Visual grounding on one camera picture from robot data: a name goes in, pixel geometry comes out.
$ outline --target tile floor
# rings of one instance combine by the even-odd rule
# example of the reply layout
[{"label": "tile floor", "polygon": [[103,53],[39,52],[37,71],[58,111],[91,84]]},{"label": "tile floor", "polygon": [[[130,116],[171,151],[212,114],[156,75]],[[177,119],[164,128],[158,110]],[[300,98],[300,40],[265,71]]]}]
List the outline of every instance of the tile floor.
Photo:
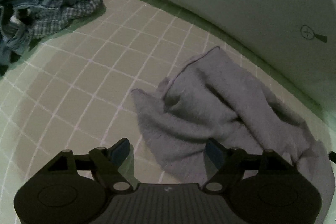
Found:
[{"label": "tile floor", "polygon": [[[135,167],[123,167],[125,176],[134,171],[141,182],[178,183],[142,141],[130,91],[154,90],[188,58],[215,45],[302,115],[315,138],[336,151],[336,134],[265,66],[256,66],[256,57],[248,51],[242,55],[237,41],[208,22],[161,0],[104,2],[105,13],[43,40],[0,81],[0,223],[19,223],[12,205],[16,191],[65,148],[87,153],[127,137]],[[332,209],[330,220],[335,214]]]}]

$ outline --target ribbed black surface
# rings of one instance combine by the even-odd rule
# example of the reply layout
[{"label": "ribbed black surface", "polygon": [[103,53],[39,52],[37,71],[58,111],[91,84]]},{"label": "ribbed black surface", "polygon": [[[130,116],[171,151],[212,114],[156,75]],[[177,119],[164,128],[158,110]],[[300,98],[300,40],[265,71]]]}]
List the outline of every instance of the ribbed black surface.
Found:
[{"label": "ribbed black surface", "polygon": [[241,224],[224,199],[201,192],[197,184],[141,184],[135,193],[112,199],[104,224]]}]

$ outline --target printed symbol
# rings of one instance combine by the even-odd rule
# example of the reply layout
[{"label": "printed symbol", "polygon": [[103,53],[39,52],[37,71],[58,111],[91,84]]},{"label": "printed symbol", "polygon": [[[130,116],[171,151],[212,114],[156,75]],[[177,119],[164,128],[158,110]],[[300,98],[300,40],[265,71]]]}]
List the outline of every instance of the printed symbol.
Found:
[{"label": "printed symbol", "polygon": [[166,187],[166,188],[164,188],[164,190],[166,191],[166,192],[169,192],[169,191],[171,191],[173,188],[171,188],[171,187]]},{"label": "printed symbol", "polygon": [[301,35],[303,38],[307,39],[307,40],[312,40],[314,38],[317,38],[319,40],[321,40],[322,42],[326,43],[328,40],[328,37],[324,36],[324,35],[320,35],[320,34],[316,34],[314,33],[314,31],[312,30],[312,28],[310,28],[307,25],[303,25],[301,27]]}]

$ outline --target crumpled cloth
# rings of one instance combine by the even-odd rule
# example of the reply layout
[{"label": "crumpled cloth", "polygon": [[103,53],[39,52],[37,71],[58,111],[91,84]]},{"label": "crumpled cloth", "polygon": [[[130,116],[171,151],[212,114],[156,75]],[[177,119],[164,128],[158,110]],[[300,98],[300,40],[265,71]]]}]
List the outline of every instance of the crumpled cloth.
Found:
[{"label": "crumpled cloth", "polygon": [[0,1],[0,65],[10,65],[13,54],[22,55],[32,40],[59,32],[102,6],[103,0]]},{"label": "crumpled cloth", "polygon": [[203,151],[213,137],[227,148],[261,155],[272,149],[320,192],[323,223],[335,190],[327,151],[306,122],[219,47],[189,60],[156,92],[132,91],[145,143],[168,173],[185,183],[207,181]]}]

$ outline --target jeans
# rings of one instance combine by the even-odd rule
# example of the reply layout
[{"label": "jeans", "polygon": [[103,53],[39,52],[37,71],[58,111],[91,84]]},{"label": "jeans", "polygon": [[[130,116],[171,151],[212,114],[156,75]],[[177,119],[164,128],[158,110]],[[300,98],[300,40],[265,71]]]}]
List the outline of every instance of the jeans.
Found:
[{"label": "jeans", "polygon": [[33,39],[41,39],[89,16],[103,0],[3,0],[0,3],[0,65],[22,55]]}]

